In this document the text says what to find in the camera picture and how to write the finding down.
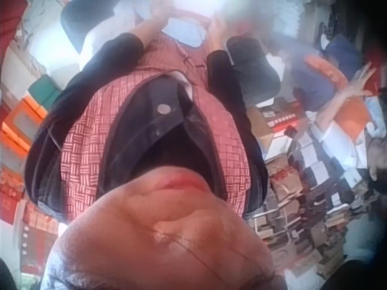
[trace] lips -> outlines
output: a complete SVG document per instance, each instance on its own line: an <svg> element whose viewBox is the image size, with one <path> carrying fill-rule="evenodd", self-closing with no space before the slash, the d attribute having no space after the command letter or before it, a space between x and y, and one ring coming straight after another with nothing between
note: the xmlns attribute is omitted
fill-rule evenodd
<svg viewBox="0 0 387 290"><path fill-rule="evenodd" d="M156 184L155 189L197 189L201 192L211 192L204 178L188 169L172 170Z"/></svg>

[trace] cardboard box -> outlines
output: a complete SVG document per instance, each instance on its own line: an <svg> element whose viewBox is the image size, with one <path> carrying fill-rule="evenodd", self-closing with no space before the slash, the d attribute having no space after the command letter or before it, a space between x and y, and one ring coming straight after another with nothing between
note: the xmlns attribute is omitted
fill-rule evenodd
<svg viewBox="0 0 387 290"><path fill-rule="evenodd" d="M265 152L268 152L270 145L272 144L274 132L268 126L265 117L256 107L248 108L247 117L252 124L254 137L259 141L261 147L263 147L262 149Z"/></svg>

